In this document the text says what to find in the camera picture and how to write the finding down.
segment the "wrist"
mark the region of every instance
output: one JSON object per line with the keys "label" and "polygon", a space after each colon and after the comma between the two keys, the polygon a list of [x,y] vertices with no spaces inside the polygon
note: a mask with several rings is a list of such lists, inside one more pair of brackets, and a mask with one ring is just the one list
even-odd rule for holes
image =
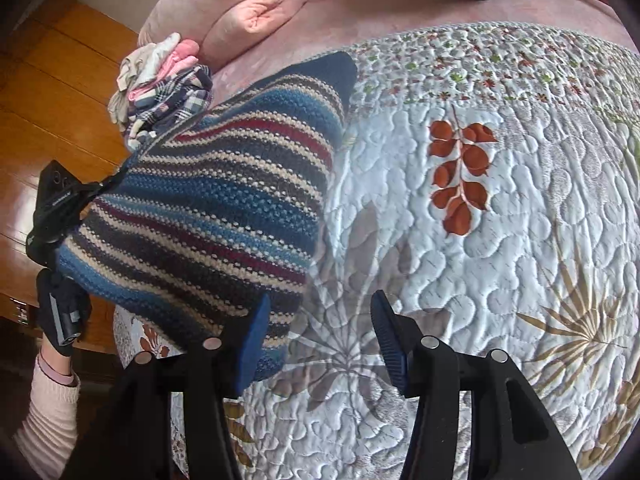
{"label": "wrist", "polygon": [[71,357],[64,356],[58,352],[44,334],[42,335],[40,355],[57,373],[64,376],[71,375]]}

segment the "maroon stripe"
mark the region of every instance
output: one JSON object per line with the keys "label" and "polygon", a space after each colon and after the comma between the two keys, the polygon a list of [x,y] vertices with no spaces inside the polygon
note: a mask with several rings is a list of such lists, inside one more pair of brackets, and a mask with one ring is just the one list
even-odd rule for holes
{"label": "maroon stripe", "polygon": [[322,144],[317,142],[311,136],[308,136],[304,132],[292,126],[289,126],[288,124],[278,123],[276,121],[270,121],[267,119],[244,119],[233,121],[229,124],[225,124],[224,126],[205,130],[195,135],[188,135],[188,133],[185,132],[176,136],[175,140],[182,141],[191,139],[207,139],[233,128],[245,128],[248,130],[267,130],[271,133],[279,134],[283,137],[287,137],[290,140],[299,142],[313,154],[318,156],[329,167],[329,169],[331,169],[331,154]]}
{"label": "maroon stripe", "polygon": [[204,250],[207,254],[215,254],[219,258],[229,260],[232,264],[239,263],[245,269],[251,267],[253,270],[258,270],[265,274],[271,274],[273,276],[276,276],[277,278],[282,278],[283,280],[287,280],[288,282],[295,283],[297,285],[305,284],[306,275],[304,272],[295,272],[294,270],[280,267],[278,265],[272,264],[271,262],[259,260],[258,258],[254,258],[250,254],[247,254],[245,252],[233,250],[230,247],[217,244],[212,240],[201,238],[199,236],[193,235],[188,231],[177,229],[171,225],[153,220],[152,218],[125,213],[124,211],[120,211],[119,209],[114,208],[100,198],[98,198],[96,202],[99,202],[100,208],[104,209],[110,215],[117,218],[118,220],[122,220],[123,222],[134,225],[142,225],[163,234],[167,234],[172,238],[179,240],[181,243],[185,243],[187,247],[195,247],[198,250]]}

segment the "pink bed sheet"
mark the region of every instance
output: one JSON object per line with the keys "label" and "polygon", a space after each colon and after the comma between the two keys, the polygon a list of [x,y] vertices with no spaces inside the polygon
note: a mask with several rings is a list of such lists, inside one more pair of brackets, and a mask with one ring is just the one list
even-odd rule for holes
{"label": "pink bed sheet", "polygon": [[285,25],[214,76],[214,104],[265,76],[327,50],[414,28],[524,22],[578,30],[637,51],[597,0],[310,0]]}

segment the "wooden floor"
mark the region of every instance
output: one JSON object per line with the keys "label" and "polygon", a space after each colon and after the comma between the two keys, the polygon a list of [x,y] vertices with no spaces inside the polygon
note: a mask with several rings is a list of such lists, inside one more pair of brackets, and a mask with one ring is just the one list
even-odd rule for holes
{"label": "wooden floor", "polygon": [[[106,110],[120,60],[136,34],[75,0],[47,0],[0,53],[0,315],[37,305],[40,267],[24,251],[38,176],[57,159],[84,182],[127,156]],[[92,298],[79,346],[114,352],[113,305]]]}

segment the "red leaf branch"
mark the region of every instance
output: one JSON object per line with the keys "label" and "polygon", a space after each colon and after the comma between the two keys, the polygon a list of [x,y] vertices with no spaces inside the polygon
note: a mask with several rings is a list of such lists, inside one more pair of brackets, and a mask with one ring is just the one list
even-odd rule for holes
{"label": "red leaf branch", "polygon": [[[433,205],[439,209],[446,208],[443,226],[447,233],[466,235],[471,228],[471,211],[469,206],[476,209],[486,209],[487,193],[480,182],[464,180],[463,167],[473,176],[486,174],[489,167],[489,157],[484,149],[478,146],[482,142],[497,142],[494,133],[484,124],[473,123],[466,128],[460,128],[456,111],[454,129],[447,121],[434,121],[430,127],[433,142],[429,146],[429,155],[446,157],[459,147],[458,158],[443,162],[433,174],[433,183],[437,189],[431,195]],[[447,187],[458,172],[458,184]]]}

